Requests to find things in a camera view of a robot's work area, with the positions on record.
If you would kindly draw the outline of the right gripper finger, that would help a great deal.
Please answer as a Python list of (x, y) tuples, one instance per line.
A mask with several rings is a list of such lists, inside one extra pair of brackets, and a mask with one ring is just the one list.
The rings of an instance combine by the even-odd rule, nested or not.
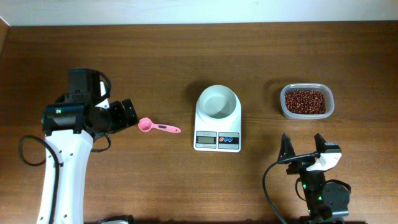
[(324, 153), (325, 152), (325, 143), (326, 143), (324, 138), (321, 136), (320, 133), (317, 133), (316, 135), (314, 135), (314, 139), (315, 139), (316, 151), (319, 153)]
[(281, 137), (280, 151), (277, 161), (281, 164), (288, 164), (288, 160), (295, 157), (294, 148), (288, 135), (283, 134)]

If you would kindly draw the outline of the pink measuring scoop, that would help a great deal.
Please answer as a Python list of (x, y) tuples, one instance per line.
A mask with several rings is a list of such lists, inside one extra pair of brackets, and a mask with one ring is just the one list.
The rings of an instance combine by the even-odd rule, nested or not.
[(149, 132), (152, 129), (158, 129), (161, 131), (169, 132), (169, 133), (180, 133), (181, 129), (175, 126), (166, 125), (166, 124), (157, 124), (153, 123), (149, 118), (142, 118), (139, 120), (138, 128), (142, 132)]

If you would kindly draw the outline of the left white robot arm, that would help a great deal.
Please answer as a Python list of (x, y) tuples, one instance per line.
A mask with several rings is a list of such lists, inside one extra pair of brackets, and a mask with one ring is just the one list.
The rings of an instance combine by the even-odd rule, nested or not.
[(85, 175), (94, 142), (139, 122), (131, 100), (109, 102), (111, 82), (69, 70), (68, 91), (42, 114), (45, 177), (38, 223), (83, 223)]

